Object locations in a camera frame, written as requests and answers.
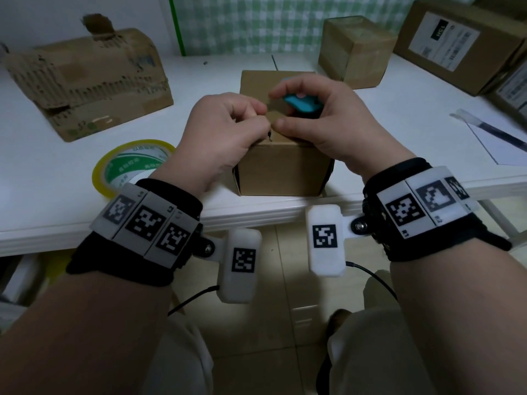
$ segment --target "cardboard box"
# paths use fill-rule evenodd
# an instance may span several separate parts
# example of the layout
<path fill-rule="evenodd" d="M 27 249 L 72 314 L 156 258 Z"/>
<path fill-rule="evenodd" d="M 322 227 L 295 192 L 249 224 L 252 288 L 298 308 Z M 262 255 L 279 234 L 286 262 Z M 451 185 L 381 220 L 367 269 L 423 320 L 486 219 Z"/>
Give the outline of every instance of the cardboard box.
<path fill-rule="evenodd" d="M 487 98 L 527 128 L 527 58 L 519 61 Z"/>
<path fill-rule="evenodd" d="M 351 88 L 378 86 L 397 36 L 363 16 L 324 21 L 318 64 L 331 79 Z"/>
<path fill-rule="evenodd" d="M 270 100 L 267 93 L 280 81 L 305 72 L 245 70 L 240 93 L 259 99 L 268 107 L 273 123 L 286 116 L 284 100 Z M 334 160 L 312 143 L 289 139 L 271 131 L 269 138 L 253 145 L 233 169 L 240 195 L 317 196 L 333 172 Z"/>
<path fill-rule="evenodd" d="M 527 0 L 475 0 L 473 5 L 527 22 Z"/>
<path fill-rule="evenodd" d="M 91 36 L 4 58 L 22 92 L 65 141 L 173 105 L 159 54 L 144 33 L 115 31 L 100 14 L 83 23 Z"/>
<path fill-rule="evenodd" d="M 527 26 L 454 0 L 416 0 L 395 52 L 471 95 L 487 92 L 526 50 Z"/>

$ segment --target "tape roll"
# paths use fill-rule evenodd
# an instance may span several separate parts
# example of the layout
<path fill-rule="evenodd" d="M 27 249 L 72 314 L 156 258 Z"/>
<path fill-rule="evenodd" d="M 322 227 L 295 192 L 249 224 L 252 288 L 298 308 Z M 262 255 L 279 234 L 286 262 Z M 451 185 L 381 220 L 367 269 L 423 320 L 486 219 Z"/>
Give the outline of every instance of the tape roll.
<path fill-rule="evenodd" d="M 92 173 L 93 186 L 105 197 L 112 198 L 126 183 L 135 183 L 150 176 L 174 150 L 174 146 L 161 140 L 137 140 L 123 144 L 97 162 Z"/>

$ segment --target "hand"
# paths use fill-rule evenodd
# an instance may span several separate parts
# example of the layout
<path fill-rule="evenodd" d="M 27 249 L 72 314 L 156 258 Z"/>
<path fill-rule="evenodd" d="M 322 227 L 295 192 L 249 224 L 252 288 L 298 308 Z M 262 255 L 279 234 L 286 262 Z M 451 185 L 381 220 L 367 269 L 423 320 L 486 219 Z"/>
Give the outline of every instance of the hand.
<path fill-rule="evenodd" d="M 265 104 L 241 94 L 203 97 L 190 112 L 175 152 L 150 177 L 201 197 L 254 142 L 267 137 L 270 125 L 265 113 Z"/>
<path fill-rule="evenodd" d="M 286 94 L 317 96 L 324 104 L 319 119 L 286 117 L 273 129 L 288 137 L 312 142 L 349 170 L 362 176 L 364 183 L 373 175 L 415 155 L 392 137 L 375 120 L 363 101 L 341 81 L 316 74 L 303 74 L 280 82 L 270 98 Z"/>

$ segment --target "blue object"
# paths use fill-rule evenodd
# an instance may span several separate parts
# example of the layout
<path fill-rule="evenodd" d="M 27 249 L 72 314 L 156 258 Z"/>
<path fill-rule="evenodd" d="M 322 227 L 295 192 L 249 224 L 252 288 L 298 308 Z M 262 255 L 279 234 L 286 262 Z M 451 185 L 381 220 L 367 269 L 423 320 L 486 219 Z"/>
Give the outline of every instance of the blue object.
<path fill-rule="evenodd" d="M 298 98 L 296 94 L 287 94 L 284 97 L 284 101 L 297 111 L 305 114 L 317 112 L 319 109 L 324 107 L 320 100 L 315 96 L 306 95 L 303 98 Z"/>

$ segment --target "white wall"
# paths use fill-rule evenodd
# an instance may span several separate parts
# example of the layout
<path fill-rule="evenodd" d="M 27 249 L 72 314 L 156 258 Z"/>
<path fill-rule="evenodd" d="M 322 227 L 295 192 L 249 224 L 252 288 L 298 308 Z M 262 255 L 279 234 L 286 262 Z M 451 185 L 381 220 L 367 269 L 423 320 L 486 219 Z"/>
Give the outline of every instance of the white wall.
<path fill-rule="evenodd" d="M 0 41 L 11 52 L 86 36 L 80 19 L 107 16 L 115 29 L 135 27 L 161 55 L 179 55 L 168 0 L 0 0 Z"/>

